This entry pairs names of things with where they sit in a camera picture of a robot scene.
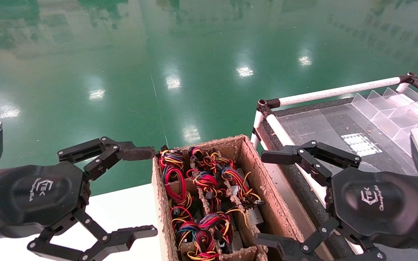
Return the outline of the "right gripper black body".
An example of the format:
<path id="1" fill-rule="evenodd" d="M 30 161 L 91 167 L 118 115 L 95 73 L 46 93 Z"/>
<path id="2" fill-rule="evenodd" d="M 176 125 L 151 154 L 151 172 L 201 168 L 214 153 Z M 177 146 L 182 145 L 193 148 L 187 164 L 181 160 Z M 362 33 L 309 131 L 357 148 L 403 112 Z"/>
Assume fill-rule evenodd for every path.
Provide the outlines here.
<path id="1" fill-rule="evenodd" d="M 352 239 L 418 249 L 418 177 L 348 167 L 331 178 L 334 214 Z"/>

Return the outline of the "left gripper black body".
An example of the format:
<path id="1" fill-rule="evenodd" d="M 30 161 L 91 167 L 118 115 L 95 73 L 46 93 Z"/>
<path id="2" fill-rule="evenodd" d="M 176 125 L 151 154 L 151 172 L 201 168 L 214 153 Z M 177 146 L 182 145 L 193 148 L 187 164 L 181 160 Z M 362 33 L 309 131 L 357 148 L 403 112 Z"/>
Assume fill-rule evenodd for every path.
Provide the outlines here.
<path id="1" fill-rule="evenodd" d="M 25 238 L 45 228 L 63 233 L 90 194 L 82 170 L 69 162 L 0 170 L 0 238 Z"/>

